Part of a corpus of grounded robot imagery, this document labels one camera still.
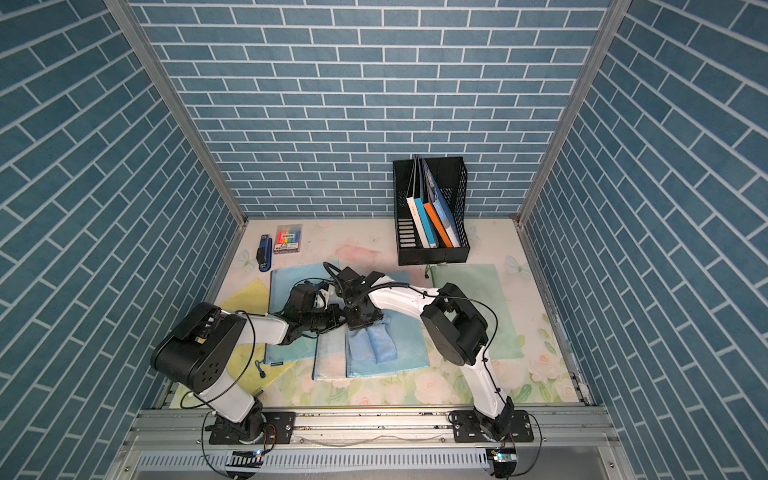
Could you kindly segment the green mesh document bag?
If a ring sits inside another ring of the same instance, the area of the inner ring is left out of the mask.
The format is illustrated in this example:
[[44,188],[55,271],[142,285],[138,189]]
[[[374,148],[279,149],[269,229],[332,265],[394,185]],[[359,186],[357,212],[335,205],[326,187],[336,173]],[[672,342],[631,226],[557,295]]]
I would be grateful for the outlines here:
[[445,264],[428,268],[434,287],[455,284],[467,297],[490,307],[499,320],[489,356],[493,360],[518,360],[524,357],[514,320],[496,268],[491,264]]

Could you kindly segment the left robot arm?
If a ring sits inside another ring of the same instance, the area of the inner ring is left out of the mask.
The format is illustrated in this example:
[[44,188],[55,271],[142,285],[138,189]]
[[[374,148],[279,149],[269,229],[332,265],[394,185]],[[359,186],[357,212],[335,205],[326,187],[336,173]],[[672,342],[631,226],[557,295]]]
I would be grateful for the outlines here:
[[330,303],[333,284],[303,281],[291,289],[275,313],[228,312],[216,305],[196,305],[156,347],[152,367],[187,387],[205,405],[231,423],[251,416],[256,399],[239,386],[227,364],[239,345],[254,359],[260,345],[288,346],[300,338],[325,333],[343,323],[341,308]]

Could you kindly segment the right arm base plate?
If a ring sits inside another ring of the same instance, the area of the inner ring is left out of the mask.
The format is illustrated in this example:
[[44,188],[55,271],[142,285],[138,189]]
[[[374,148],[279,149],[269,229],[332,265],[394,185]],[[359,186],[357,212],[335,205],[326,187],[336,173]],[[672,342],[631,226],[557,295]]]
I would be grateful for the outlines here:
[[491,419],[474,410],[455,410],[448,413],[447,419],[456,443],[530,443],[535,438],[530,417],[524,410],[514,410],[501,419]]

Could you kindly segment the clear grey document bag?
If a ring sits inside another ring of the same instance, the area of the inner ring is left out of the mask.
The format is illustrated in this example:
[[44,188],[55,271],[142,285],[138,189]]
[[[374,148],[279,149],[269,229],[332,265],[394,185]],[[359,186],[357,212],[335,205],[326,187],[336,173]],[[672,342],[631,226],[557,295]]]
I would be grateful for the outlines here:
[[342,325],[318,336],[312,370],[314,381],[336,381],[347,378],[347,333],[347,326]]

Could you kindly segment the light blue cleaning cloth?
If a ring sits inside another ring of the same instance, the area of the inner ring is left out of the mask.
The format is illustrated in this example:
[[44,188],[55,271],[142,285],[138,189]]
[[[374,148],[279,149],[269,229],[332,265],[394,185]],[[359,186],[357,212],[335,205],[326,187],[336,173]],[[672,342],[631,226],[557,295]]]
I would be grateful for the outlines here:
[[346,346],[354,362],[373,361],[375,364],[384,364],[398,357],[389,324],[384,321],[348,332]]

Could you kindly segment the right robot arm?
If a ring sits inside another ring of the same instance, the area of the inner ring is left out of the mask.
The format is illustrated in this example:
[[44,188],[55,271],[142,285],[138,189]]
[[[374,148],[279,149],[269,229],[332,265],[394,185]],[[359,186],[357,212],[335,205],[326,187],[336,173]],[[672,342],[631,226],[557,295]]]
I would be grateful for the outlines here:
[[488,322],[478,310],[493,314],[491,307],[466,297],[452,283],[421,288],[381,272],[362,276],[329,262],[323,268],[342,300],[341,314],[350,331],[382,325],[386,310],[421,321],[443,359],[461,369],[485,435],[501,440],[510,434],[514,403],[497,382],[488,355],[496,334],[487,332]]

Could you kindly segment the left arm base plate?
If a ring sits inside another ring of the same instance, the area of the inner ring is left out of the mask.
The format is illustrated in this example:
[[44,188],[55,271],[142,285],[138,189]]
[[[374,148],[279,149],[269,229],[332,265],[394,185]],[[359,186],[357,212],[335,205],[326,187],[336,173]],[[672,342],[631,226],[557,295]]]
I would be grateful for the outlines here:
[[290,411],[257,411],[240,423],[217,417],[205,427],[211,445],[249,445],[262,443],[267,447],[289,444],[296,420]]

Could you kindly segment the light blue document bag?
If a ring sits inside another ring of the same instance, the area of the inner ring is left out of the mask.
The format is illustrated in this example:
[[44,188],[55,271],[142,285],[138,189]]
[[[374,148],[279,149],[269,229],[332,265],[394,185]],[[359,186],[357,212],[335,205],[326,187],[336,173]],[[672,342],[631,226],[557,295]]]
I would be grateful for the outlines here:
[[429,366],[422,321],[394,310],[382,313],[373,326],[346,332],[348,378],[394,375]]

